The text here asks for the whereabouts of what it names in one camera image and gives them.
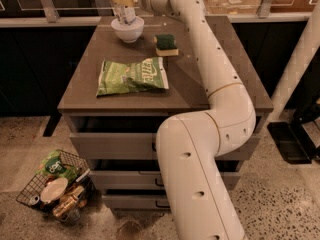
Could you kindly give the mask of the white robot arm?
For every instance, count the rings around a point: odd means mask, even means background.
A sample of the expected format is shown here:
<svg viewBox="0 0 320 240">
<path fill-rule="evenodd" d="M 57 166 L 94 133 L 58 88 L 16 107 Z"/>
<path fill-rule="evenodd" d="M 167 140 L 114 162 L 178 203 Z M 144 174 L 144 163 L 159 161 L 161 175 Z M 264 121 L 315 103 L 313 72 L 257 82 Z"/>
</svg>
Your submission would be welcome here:
<svg viewBox="0 0 320 240">
<path fill-rule="evenodd" d="M 215 159 L 251 137 L 251 98 L 205 18 L 202 0 L 113 0 L 182 22 L 209 103 L 207 110 L 166 119 L 156 152 L 180 240 L 248 240 Z"/>
</svg>

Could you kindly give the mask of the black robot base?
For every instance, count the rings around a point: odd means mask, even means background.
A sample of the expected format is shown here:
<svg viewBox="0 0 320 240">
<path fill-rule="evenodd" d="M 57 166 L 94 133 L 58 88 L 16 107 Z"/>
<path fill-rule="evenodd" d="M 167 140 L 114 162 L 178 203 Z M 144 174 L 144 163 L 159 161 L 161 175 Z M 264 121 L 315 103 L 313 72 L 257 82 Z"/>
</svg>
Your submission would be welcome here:
<svg viewBox="0 0 320 240">
<path fill-rule="evenodd" d="M 314 122 L 320 116 L 319 100 L 306 108 L 298 108 L 290 123 L 271 122 L 267 129 L 282 158 L 290 164 L 308 164 L 320 159 L 320 146 L 311 139 L 304 124 Z"/>
</svg>

